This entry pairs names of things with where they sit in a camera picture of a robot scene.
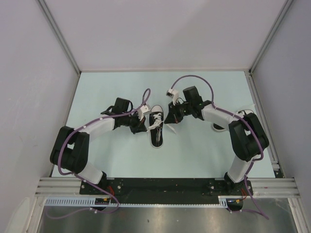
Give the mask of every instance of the white shoelace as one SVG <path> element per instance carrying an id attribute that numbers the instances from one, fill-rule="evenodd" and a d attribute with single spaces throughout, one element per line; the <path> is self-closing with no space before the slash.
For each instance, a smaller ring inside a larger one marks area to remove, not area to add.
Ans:
<path id="1" fill-rule="evenodd" d="M 148 132 L 150 132 L 150 130 L 153 130 L 155 129 L 156 127 L 160 126 L 161 123 L 163 122 L 161 120 L 161 117 L 162 117 L 162 114 L 161 113 L 158 113 L 158 114 L 155 114 L 154 116 L 154 119 L 155 119 L 155 122 L 153 125 L 149 126 L 148 127 Z M 175 134 L 177 134 L 176 130 L 169 124 L 165 124 L 167 127 L 169 127 Z M 161 134 L 160 134 L 160 131 L 158 130 L 158 133 L 157 133 L 157 139 L 160 138 Z"/>
<path id="2" fill-rule="evenodd" d="M 160 126 L 161 123 L 163 122 L 163 121 L 161 120 L 161 117 L 162 117 L 162 114 L 161 114 L 161 113 L 154 114 L 153 117 L 154 117 L 154 119 L 155 119 L 155 122 L 154 122 L 153 125 L 151 125 L 151 126 L 148 127 L 148 131 L 155 129 L 156 127 Z"/>
<path id="3" fill-rule="evenodd" d="M 161 114 L 161 113 L 154 114 L 153 117 L 154 117 L 154 119 L 155 119 L 155 122 L 154 122 L 153 125 L 151 125 L 151 126 L 148 127 L 148 131 L 153 130 L 153 129 L 156 128 L 156 130 L 157 130 L 157 133 L 156 133 L 156 141 L 159 142 L 160 139 L 161 139 L 161 129 L 160 129 L 159 126 L 160 126 L 161 123 L 163 122 L 162 119 L 161 119 L 162 114 Z"/>

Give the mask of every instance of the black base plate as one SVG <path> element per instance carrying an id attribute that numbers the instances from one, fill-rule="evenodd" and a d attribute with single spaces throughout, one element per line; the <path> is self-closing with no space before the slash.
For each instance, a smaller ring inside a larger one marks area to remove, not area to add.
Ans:
<path id="1" fill-rule="evenodd" d="M 247 184 L 253 193 L 250 181 Z M 218 204 L 220 195 L 242 196 L 241 188 L 228 191 L 224 180 L 214 178 L 114 178 L 108 179 L 108 186 L 123 204 Z M 103 195 L 85 182 L 80 194 Z"/>

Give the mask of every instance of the white wall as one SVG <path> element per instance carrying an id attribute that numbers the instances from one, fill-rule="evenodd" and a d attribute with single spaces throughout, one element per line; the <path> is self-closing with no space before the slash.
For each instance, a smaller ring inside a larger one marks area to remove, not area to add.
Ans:
<path id="1" fill-rule="evenodd" d="M 0 3 L 0 232 L 49 174 L 77 76 L 36 1 Z"/>
<path id="2" fill-rule="evenodd" d="M 287 177 L 311 219 L 311 1 L 294 3 L 254 73 Z"/>
<path id="3" fill-rule="evenodd" d="M 82 71 L 248 69 L 285 0 L 47 0 Z"/>

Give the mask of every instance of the shoe sole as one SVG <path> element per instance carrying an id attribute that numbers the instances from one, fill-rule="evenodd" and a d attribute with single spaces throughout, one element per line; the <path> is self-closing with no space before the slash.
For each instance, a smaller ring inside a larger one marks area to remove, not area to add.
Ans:
<path id="1" fill-rule="evenodd" d="M 213 126 L 213 124 L 211 125 L 211 128 L 212 128 L 215 132 L 218 132 L 218 133 L 226 131 L 226 129 L 222 129 L 222 130 L 217 130 L 217 129 L 215 129 L 214 126 Z"/>

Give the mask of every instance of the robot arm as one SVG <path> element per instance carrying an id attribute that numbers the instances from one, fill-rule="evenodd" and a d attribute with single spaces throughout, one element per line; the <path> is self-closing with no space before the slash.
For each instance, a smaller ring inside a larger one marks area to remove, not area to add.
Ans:
<path id="1" fill-rule="evenodd" d="M 132 115 L 105 118 L 107 116 L 126 113 L 129 104 L 132 106 L 131 101 L 117 98 L 115 105 L 110 106 L 106 111 L 101 113 L 100 120 L 75 133 L 65 147 L 61 159 L 61 168 L 67 169 L 94 184 L 100 183 L 100 186 L 105 187 L 107 175 L 88 161 L 89 143 L 104 133 L 122 125 L 129 126 L 133 134 L 146 132 L 147 129 L 144 121 L 146 119 L 145 115 L 150 111 L 148 105 L 144 105 Z M 60 150 L 68 135 L 73 131 L 74 129 L 68 126 L 60 129 L 50 156 L 50 161 L 53 164 L 57 165 Z"/>
<path id="2" fill-rule="evenodd" d="M 230 132 L 232 148 L 236 154 L 230 170 L 225 174 L 225 180 L 231 184 L 242 182 L 253 159 L 258 158 L 260 150 L 251 134 L 247 134 L 248 128 L 241 120 L 215 109 L 210 101 L 203 101 L 195 86 L 183 90 L 186 101 L 179 103 L 174 95 L 178 91 L 169 90 L 167 96 L 173 101 L 169 103 L 169 113 L 164 123 L 179 123 L 184 116 L 192 115 L 201 120 L 215 123 Z M 269 146 L 268 138 L 257 118 L 253 113 L 242 117 L 255 132 L 262 149 Z"/>

